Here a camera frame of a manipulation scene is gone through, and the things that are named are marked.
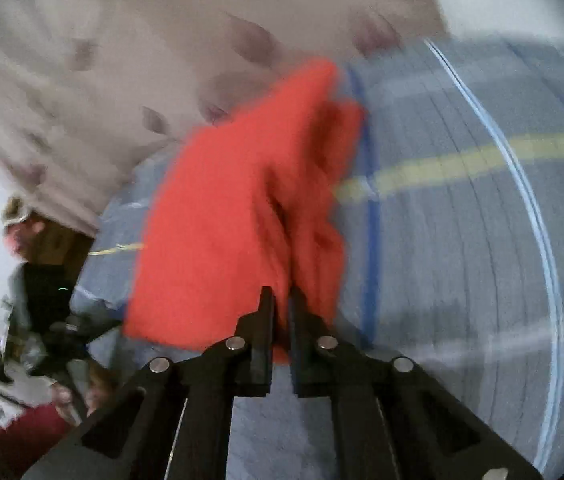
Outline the person's left hand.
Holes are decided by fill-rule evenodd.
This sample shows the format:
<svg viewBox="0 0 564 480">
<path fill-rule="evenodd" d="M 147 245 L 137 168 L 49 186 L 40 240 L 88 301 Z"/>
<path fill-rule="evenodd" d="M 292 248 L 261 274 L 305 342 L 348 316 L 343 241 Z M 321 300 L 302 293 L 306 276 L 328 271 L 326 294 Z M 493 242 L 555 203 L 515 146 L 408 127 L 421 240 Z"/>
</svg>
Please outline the person's left hand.
<svg viewBox="0 0 564 480">
<path fill-rule="evenodd" d="M 112 372 L 95 360 L 73 360 L 59 382 L 52 382 L 52 403 L 70 426 L 76 427 L 98 410 L 115 392 Z"/>
</svg>

